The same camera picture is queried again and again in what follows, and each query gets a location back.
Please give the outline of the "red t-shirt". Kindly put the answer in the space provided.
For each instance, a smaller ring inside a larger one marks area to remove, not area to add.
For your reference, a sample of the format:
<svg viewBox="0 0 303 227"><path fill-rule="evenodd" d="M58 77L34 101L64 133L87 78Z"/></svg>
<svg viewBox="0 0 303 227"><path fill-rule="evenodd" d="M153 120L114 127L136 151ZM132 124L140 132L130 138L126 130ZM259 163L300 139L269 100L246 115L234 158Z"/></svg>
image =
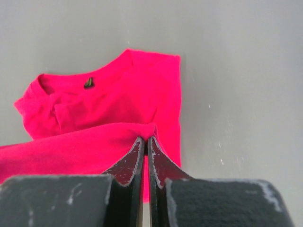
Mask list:
<svg viewBox="0 0 303 227"><path fill-rule="evenodd" d="M93 72L40 74L14 104L32 141L0 148L0 179L100 174L137 137L155 136L180 165L180 61L127 49Z"/></svg>

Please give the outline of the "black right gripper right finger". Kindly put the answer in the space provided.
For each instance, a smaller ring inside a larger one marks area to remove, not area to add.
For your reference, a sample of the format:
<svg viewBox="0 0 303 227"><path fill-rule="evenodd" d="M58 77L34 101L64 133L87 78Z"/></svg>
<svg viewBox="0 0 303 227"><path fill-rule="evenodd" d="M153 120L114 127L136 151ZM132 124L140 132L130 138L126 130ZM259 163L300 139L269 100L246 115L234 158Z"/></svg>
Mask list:
<svg viewBox="0 0 303 227"><path fill-rule="evenodd" d="M196 179L148 140L153 227L291 227L279 191L258 179Z"/></svg>

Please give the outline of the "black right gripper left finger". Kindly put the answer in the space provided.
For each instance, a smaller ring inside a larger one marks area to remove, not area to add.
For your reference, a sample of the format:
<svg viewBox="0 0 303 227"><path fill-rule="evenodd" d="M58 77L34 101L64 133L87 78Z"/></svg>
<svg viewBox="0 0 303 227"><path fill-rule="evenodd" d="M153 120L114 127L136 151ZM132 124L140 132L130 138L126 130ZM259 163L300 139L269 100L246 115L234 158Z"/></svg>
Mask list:
<svg viewBox="0 0 303 227"><path fill-rule="evenodd" d="M0 187L3 227L140 227L144 146L99 175L15 176Z"/></svg>

